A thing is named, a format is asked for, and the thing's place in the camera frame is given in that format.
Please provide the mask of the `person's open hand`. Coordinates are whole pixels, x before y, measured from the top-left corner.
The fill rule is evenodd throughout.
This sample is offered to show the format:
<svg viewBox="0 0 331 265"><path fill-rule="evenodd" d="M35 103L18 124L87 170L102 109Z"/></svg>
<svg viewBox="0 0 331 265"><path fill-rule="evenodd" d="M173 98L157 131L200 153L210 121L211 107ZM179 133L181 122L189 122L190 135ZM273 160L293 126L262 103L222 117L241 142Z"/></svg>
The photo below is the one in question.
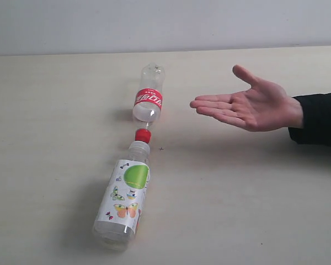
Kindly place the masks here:
<svg viewBox="0 0 331 265"><path fill-rule="evenodd" d="M232 72L250 88L232 94L198 96L190 102L190 107L200 115L251 132L303 128L301 104L280 85L239 65L233 66Z"/></svg>

